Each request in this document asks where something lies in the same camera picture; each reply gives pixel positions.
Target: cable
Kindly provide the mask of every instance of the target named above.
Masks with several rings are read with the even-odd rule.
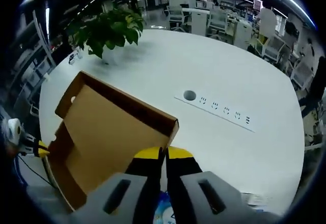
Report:
[[[40,178],[42,178],[43,181],[47,182],[51,187],[58,189],[57,187],[53,186],[53,184],[51,184],[49,181],[47,181],[45,178],[43,178],[40,174],[38,174],[35,170],[33,170],[20,156],[18,156],[21,161],[32,171],[34,172],[36,175],[38,175]]]

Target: office desk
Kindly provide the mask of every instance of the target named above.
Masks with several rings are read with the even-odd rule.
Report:
[[[62,121],[55,115],[59,100],[84,70],[177,117],[180,129],[172,145],[189,150],[203,171],[241,192],[265,196],[268,206],[262,209],[277,214],[288,209],[301,176],[304,129],[292,84],[274,66],[227,43],[163,30],[144,30],[138,46],[123,48],[116,66],[104,65],[87,50],[73,65],[68,60],[41,88],[44,143]],[[256,121],[255,132],[177,100],[185,90],[244,108]]]
[[[209,10],[207,9],[196,9],[196,8],[182,8],[183,12],[195,12],[195,13],[202,13],[202,14],[209,14]]]

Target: open cardboard box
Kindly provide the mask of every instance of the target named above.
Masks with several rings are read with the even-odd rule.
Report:
[[[49,166],[70,208],[117,172],[125,172],[142,149],[166,148],[178,120],[80,72],[62,97],[63,119],[49,145]]]

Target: electrical socket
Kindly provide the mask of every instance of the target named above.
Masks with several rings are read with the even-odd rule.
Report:
[[[211,107],[212,107],[212,109],[217,110],[219,107],[219,104],[217,102],[213,102]]]
[[[206,98],[205,97],[201,97],[199,102],[202,103],[202,104],[206,104]]]
[[[244,113],[242,109],[234,109],[237,107],[234,106],[234,104],[230,106],[230,103],[226,103],[220,99],[211,99],[206,96],[202,96],[201,94],[196,94],[191,90],[180,93],[175,96],[175,98],[249,131],[255,132],[252,118],[249,117],[247,113]]]
[[[230,108],[225,106],[224,109],[223,109],[223,113],[226,114],[226,115],[229,115],[230,114]]]
[[[240,114],[240,112],[235,112],[234,113],[234,117],[235,117],[235,119],[237,119],[237,120],[240,120],[241,119],[241,114]]]

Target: potted plant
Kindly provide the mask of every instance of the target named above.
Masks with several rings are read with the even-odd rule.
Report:
[[[102,59],[106,47],[113,50],[123,47],[126,41],[138,45],[143,32],[143,19],[130,9],[113,9],[89,20],[82,20],[74,35],[74,45]]]

